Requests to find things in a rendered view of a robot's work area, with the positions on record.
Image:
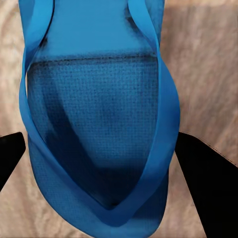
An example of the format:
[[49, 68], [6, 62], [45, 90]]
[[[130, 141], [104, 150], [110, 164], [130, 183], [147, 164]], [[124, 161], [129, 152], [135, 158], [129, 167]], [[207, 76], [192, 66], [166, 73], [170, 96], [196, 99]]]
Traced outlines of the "sandal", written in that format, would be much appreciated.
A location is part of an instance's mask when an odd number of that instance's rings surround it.
[[48, 204], [94, 238], [149, 238], [180, 125], [165, 0], [19, 0], [19, 109]]

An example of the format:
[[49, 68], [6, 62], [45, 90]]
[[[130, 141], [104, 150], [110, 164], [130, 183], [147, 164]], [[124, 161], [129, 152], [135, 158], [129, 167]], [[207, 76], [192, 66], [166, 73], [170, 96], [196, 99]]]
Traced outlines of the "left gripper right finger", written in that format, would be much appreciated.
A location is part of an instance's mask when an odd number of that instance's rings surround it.
[[178, 132], [175, 153], [207, 238], [238, 238], [238, 168]]

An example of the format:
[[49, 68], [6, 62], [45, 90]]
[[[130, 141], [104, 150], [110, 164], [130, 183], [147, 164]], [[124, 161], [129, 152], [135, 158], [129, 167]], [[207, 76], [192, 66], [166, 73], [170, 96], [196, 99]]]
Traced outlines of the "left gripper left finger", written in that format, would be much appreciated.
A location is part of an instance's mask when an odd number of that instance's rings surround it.
[[0, 137], [0, 191], [25, 151], [22, 132]]

